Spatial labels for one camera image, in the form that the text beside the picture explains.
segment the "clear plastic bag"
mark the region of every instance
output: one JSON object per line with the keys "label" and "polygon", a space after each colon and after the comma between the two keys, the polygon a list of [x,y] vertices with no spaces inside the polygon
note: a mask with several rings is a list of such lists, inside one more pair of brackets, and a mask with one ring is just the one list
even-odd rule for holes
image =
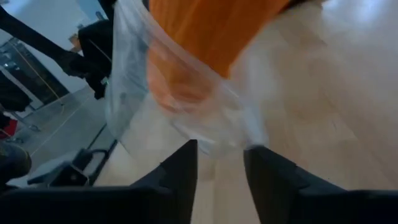
{"label": "clear plastic bag", "polygon": [[[216,157],[265,143],[263,123],[249,101],[233,90],[230,80],[176,44],[141,0],[118,0],[115,5],[106,101],[108,126],[129,152],[143,147],[133,142],[142,138],[132,133],[151,138],[148,143],[168,138],[155,131],[170,134],[171,129],[180,135],[178,142],[197,139],[204,153]],[[156,128],[159,116],[167,121],[162,122],[169,126],[166,131]],[[169,141],[175,142],[176,134],[171,135]]]}

